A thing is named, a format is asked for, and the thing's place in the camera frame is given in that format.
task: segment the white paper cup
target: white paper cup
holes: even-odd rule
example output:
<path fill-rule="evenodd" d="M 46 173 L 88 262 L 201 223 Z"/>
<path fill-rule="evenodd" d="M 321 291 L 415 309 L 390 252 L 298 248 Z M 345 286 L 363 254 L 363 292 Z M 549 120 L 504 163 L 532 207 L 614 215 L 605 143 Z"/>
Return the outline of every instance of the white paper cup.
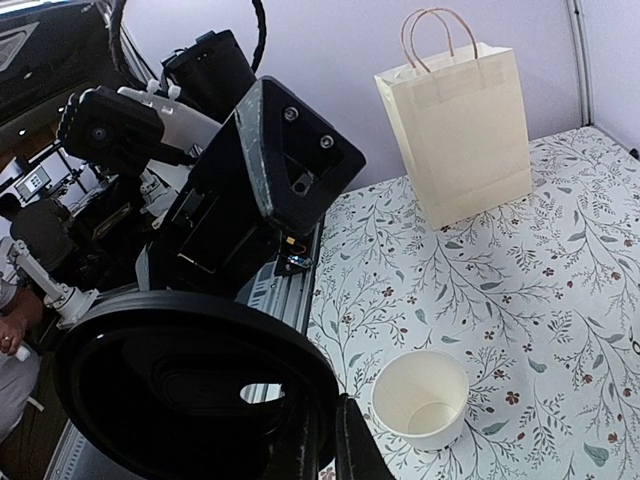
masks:
<path fill-rule="evenodd" d="M 373 384 L 373 412 L 412 447 L 435 452 L 462 434 L 469 380 L 455 358 L 428 350 L 388 363 Z"/>

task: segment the black plastic housing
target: black plastic housing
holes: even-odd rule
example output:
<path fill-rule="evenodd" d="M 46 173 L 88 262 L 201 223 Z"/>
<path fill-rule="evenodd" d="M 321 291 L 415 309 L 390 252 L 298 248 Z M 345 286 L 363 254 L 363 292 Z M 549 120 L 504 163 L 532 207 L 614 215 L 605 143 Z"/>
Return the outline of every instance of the black plastic housing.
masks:
<path fill-rule="evenodd" d="M 172 165 L 193 160 L 163 145 L 164 124 L 153 108 L 106 87 L 72 95 L 58 128 L 65 150 L 113 173 L 140 175 L 151 158 Z"/>
<path fill-rule="evenodd" d="M 305 399 L 319 467 L 335 455 L 338 384 L 327 360 L 294 329 L 229 300 L 167 291 L 106 300 L 64 337 L 54 368 L 74 425 L 149 480 L 263 478 Z M 256 383 L 285 394 L 249 404 L 241 391 Z"/>
<path fill-rule="evenodd" d="M 282 235 L 308 235 L 364 165 L 322 117 L 276 80 L 260 79 L 191 171 L 140 262 L 142 283 L 234 297 Z"/>
<path fill-rule="evenodd" d="M 209 32 L 163 62 L 165 75 L 188 92 L 202 113 L 224 123 L 256 81 L 233 33 Z"/>

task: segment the person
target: person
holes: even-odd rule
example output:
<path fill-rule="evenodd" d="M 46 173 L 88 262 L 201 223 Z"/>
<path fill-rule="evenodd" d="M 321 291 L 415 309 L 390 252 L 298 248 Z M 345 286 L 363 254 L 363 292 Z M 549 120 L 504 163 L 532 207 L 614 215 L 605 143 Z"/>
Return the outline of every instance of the person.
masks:
<path fill-rule="evenodd" d="M 42 301 L 31 290 L 0 280 L 0 445 L 20 423 L 38 379 L 39 357 L 32 354 L 21 362 L 15 354 L 42 311 Z"/>
<path fill-rule="evenodd" d="M 76 245 L 69 237 L 64 222 L 69 211 L 54 200 L 39 200 L 23 207 L 20 200 L 5 193 L 0 197 L 0 216 L 11 222 L 11 238 L 23 240 L 40 265 L 57 280 L 65 260 Z"/>

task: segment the white wall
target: white wall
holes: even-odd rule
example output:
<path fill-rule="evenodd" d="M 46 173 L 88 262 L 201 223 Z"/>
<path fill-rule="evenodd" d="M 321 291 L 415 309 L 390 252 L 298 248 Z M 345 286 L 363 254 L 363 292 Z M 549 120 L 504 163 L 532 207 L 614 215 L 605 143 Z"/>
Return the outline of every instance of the white wall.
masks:
<path fill-rule="evenodd" d="M 594 123 L 640 148 L 640 2 L 582 0 L 593 79 Z"/>
<path fill-rule="evenodd" d="M 562 0 L 264 0 L 268 40 L 259 74 L 278 78 L 365 153 L 368 166 L 353 187 L 404 172 L 373 75 L 404 63 L 406 15 L 441 3 L 467 20 L 478 41 L 516 49 L 531 138 L 580 125 Z M 124 21 L 158 71 L 161 59 L 208 30 L 233 30 L 248 58 L 257 38 L 250 0 L 129 0 Z M 431 22 L 419 35 L 424 56 L 446 49 L 442 27 Z M 468 44 L 461 28 L 454 33 L 458 46 Z"/>

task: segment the paper cup rim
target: paper cup rim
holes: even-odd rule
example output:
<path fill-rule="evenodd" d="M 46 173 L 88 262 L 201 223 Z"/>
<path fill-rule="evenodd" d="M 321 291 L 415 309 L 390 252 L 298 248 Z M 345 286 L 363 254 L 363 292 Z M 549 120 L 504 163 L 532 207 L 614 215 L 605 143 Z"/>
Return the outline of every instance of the paper cup rim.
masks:
<path fill-rule="evenodd" d="M 463 373 L 463 377 L 464 377 L 464 383 L 465 383 L 465 397 L 464 397 L 464 404 L 462 406 L 462 408 L 460 409 L 459 412 L 456 413 L 456 416 L 453 417 L 453 419 L 447 423 L 445 426 L 440 427 L 438 430 L 434 430 L 433 432 L 429 432 L 429 433 L 402 433 L 402 432 L 398 432 L 397 430 L 389 427 L 386 422 L 384 422 L 381 418 L 380 415 L 378 415 L 378 411 L 376 410 L 376 406 L 374 404 L 373 401 L 373 396 L 374 393 L 376 391 L 376 387 L 378 386 L 378 380 L 382 377 L 382 374 L 385 372 L 385 370 L 387 368 L 389 368 L 389 366 L 391 364 L 393 364 L 394 362 L 396 362 L 397 360 L 403 358 L 403 357 L 408 357 L 409 355 L 415 355 L 418 353 L 432 353 L 435 355 L 440 355 L 441 357 L 446 357 L 448 360 L 451 360 L 452 363 L 460 369 L 460 371 Z M 407 353 L 403 353 L 402 355 L 398 355 L 396 358 L 394 358 L 393 360 L 389 361 L 384 367 L 382 367 L 382 370 L 380 370 L 380 373 L 378 373 L 378 376 L 376 377 L 375 381 L 373 382 L 373 387 L 371 388 L 371 410 L 373 410 L 373 414 L 375 415 L 376 419 L 378 420 L 378 422 L 380 422 L 382 424 L 382 426 L 389 432 L 393 433 L 394 435 L 397 435 L 399 437 L 402 438 L 411 438 L 411 439 L 417 439 L 417 438 L 429 438 L 429 437 L 433 437 L 434 435 L 437 435 L 439 433 L 444 432 L 446 429 L 450 428 L 452 425 L 454 425 L 459 419 L 461 415 L 464 415 L 465 411 L 467 410 L 467 403 L 469 402 L 469 388 L 470 388 L 470 384 L 469 384 L 469 376 L 467 375 L 467 371 L 464 369 L 464 367 L 462 366 L 462 363 L 455 358 L 453 355 L 450 355 L 446 352 L 443 352 L 441 350 L 415 350 L 413 352 L 407 352 Z"/>

